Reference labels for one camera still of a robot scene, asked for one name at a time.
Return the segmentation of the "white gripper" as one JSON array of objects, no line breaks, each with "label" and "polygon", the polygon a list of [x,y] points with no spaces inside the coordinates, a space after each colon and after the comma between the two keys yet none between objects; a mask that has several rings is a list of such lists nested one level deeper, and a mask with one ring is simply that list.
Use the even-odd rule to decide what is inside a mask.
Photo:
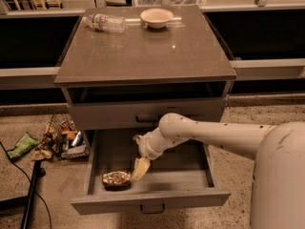
[{"label": "white gripper", "polygon": [[161,134],[159,128],[144,135],[135,135],[133,140],[138,145],[138,152],[142,156],[137,158],[131,175],[131,182],[139,181],[149,170],[151,162],[163,155],[169,148],[168,139]]}]

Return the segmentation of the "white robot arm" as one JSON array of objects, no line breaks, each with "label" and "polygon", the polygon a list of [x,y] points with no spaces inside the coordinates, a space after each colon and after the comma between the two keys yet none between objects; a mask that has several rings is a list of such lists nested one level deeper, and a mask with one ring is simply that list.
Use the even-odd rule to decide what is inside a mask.
[{"label": "white robot arm", "polygon": [[254,161],[251,229],[305,229],[305,123],[281,125],[203,122],[165,114],[158,127],[137,135],[140,157],[131,180],[153,160],[190,139]]}]

